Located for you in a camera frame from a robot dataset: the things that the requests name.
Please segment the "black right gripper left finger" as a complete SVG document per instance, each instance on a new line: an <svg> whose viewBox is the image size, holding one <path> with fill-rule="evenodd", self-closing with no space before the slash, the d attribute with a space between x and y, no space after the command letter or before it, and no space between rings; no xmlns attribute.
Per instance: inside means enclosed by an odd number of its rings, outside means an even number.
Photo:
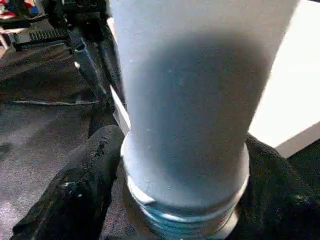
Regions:
<svg viewBox="0 0 320 240"><path fill-rule="evenodd" d="M69 157L39 200L12 228L13 240L97 240L117 178L121 129L97 130Z"/></svg>

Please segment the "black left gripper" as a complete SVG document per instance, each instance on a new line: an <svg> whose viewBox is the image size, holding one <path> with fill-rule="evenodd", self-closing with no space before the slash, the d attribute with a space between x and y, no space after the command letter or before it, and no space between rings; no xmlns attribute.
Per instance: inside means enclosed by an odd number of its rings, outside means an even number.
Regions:
<svg viewBox="0 0 320 240"><path fill-rule="evenodd" d="M54 28L70 30L76 68L99 104L113 106L111 87L117 88L117 59L112 32L102 28L110 17L109 1L44 0L42 7Z"/></svg>

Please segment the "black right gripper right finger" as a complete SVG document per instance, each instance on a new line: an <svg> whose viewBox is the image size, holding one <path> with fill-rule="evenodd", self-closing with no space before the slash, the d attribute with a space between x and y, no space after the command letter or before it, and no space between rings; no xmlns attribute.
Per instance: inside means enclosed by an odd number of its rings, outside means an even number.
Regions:
<svg viewBox="0 0 320 240"><path fill-rule="evenodd" d="M249 180L233 240L318 240L320 195L274 148L248 134Z"/></svg>

